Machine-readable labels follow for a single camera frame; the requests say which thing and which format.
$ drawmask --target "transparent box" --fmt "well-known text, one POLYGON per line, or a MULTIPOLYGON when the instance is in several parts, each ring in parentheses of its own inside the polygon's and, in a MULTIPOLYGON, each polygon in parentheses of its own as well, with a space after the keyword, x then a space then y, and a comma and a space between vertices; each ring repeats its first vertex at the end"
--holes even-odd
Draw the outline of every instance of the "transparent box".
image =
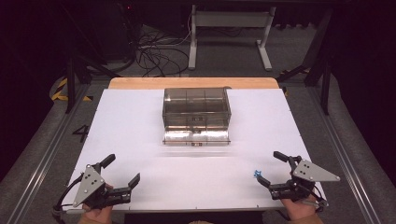
POLYGON ((227 88, 172 88, 163 97, 166 145, 228 145, 231 109, 227 88))

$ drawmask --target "white paper sheet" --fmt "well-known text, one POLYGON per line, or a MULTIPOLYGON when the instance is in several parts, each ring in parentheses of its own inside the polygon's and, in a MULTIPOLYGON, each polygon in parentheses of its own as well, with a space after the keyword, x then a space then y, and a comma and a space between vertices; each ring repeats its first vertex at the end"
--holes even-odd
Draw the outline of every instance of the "white paper sheet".
MULTIPOLYGON (((140 183, 124 212, 255 210, 282 207, 254 173, 273 184, 290 179, 274 151, 309 159, 282 90, 228 90, 232 111, 226 147, 163 145, 163 90, 105 90, 71 180, 114 153, 102 170, 114 188, 140 183)), ((78 186, 64 199, 72 203, 78 186)))

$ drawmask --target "gray floor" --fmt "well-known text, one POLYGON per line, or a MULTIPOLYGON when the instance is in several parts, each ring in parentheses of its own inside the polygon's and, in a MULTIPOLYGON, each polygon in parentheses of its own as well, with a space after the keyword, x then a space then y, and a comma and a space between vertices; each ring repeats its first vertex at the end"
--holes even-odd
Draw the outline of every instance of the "gray floor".
MULTIPOLYGON (((314 33, 312 27, 272 29, 267 51, 273 71, 265 72, 255 46, 262 30, 244 30, 238 37, 205 31, 198 36, 196 69, 186 70, 182 76, 277 77, 282 70, 300 65, 314 33)), ((188 53, 189 43, 175 48, 188 53)), ((180 53, 163 50, 163 54, 181 67, 187 64, 187 59, 180 53)), ((169 65, 164 70, 172 72, 176 69, 169 65)), ((144 73, 145 70, 133 64, 120 74, 138 77, 144 73)), ((157 70, 150 75, 159 74, 157 70)), ((280 85, 287 87, 287 101, 312 162, 342 178, 339 183, 322 184, 330 204, 320 214, 323 221, 396 223, 396 190, 348 115, 337 81, 332 78, 330 116, 324 116, 318 108, 320 86, 306 88, 303 78, 304 75, 299 75, 280 85)), ((69 115, 64 114, 67 102, 55 101, 32 141, 0 184, 0 223, 56 223, 51 217, 51 207, 64 191, 83 147, 80 135, 72 132, 82 125, 91 125, 108 83, 107 77, 94 77, 89 86, 78 84, 79 95, 93 96, 93 100, 79 102, 69 115)), ((68 215, 64 220, 77 223, 78 217, 68 215)), ((114 220, 123 222, 123 215, 114 214, 114 220)), ((274 211, 266 212, 263 221, 284 223, 274 211)))

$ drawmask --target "black cable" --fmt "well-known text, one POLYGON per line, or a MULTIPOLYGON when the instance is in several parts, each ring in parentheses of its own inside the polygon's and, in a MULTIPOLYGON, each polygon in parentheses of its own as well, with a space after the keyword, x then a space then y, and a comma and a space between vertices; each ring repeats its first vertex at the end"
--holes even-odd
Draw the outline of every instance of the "black cable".
POLYGON ((81 182, 82 177, 84 174, 81 174, 75 181, 73 181, 72 184, 70 184, 67 189, 64 191, 62 194, 61 198, 59 198, 58 202, 53 206, 54 210, 60 211, 62 208, 62 201, 64 200, 64 197, 67 195, 67 193, 70 191, 71 188, 73 188, 77 183, 81 182))
POLYGON ((155 77, 166 77, 175 74, 179 74, 179 76, 181 77, 181 73, 188 69, 187 64, 185 67, 181 68, 179 64, 177 64, 175 61, 171 60, 168 56, 164 54, 165 51, 173 50, 182 53, 184 57, 186 57, 186 59, 188 60, 189 56, 186 53, 179 49, 161 48, 161 45, 170 45, 175 42, 181 43, 180 41, 184 41, 184 39, 180 40, 180 38, 176 38, 175 40, 166 42, 166 44, 158 44, 169 36, 170 35, 167 35, 160 31, 151 31, 142 34, 138 38, 138 44, 136 45, 135 52, 136 63, 140 68, 146 70, 146 73, 142 77, 148 77, 149 74, 155 69, 158 69, 158 71, 160 72, 160 74, 155 77), (171 64, 173 64, 177 68, 177 70, 165 73, 165 68, 169 67, 171 64))
POLYGON ((62 215, 62 207, 67 206, 67 205, 72 205, 72 204, 62 204, 64 201, 64 197, 67 195, 67 193, 72 189, 77 183, 81 182, 82 177, 84 174, 81 174, 75 181, 73 181, 72 184, 70 184, 67 189, 64 191, 62 196, 59 198, 58 202, 52 206, 52 216, 53 218, 60 224, 64 224, 64 221, 61 218, 62 215))
POLYGON ((320 198, 323 198, 323 197, 321 196, 321 192, 320 192, 320 190, 318 189, 318 187, 317 187, 317 186, 314 186, 314 187, 315 187, 315 189, 318 191, 320 198))

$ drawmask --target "black wire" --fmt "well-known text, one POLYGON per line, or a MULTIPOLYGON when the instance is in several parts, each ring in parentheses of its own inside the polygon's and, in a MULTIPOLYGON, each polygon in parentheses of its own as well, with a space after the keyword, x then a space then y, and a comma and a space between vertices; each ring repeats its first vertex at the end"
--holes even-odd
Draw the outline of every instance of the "black wire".
POLYGON ((320 190, 318 189, 318 187, 317 187, 317 186, 314 186, 314 187, 315 187, 315 189, 318 191, 320 198, 323 198, 323 197, 321 196, 321 192, 320 192, 320 190))
MULTIPOLYGON (((179 74, 181 77, 181 73, 188 69, 188 64, 185 67, 181 68, 179 64, 175 61, 171 60, 168 56, 164 55, 166 51, 177 51, 181 53, 186 59, 189 59, 189 56, 179 49, 174 48, 159 48, 158 42, 161 42, 164 38, 168 38, 170 35, 162 33, 160 31, 151 31, 142 34, 138 38, 138 44, 136 48, 136 63, 137 65, 146 70, 146 73, 142 77, 148 77, 150 73, 154 70, 158 69, 160 74, 155 77, 166 77, 170 75, 179 74), (173 64, 177 70, 172 72, 165 73, 165 68, 169 67, 173 64)), ((163 43, 161 45, 171 45, 172 43, 178 42, 181 43, 184 39, 177 38, 173 41, 163 43)))
POLYGON ((73 181, 73 183, 71 185, 69 185, 67 187, 67 189, 64 191, 64 193, 62 194, 61 198, 59 198, 58 203, 56 203, 53 206, 53 209, 56 211, 60 211, 62 208, 62 201, 64 200, 64 197, 67 195, 67 193, 70 191, 71 188, 73 188, 78 182, 80 182, 82 180, 82 177, 84 176, 84 174, 81 174, 77 179, 75 179, 75 181, 73 181))

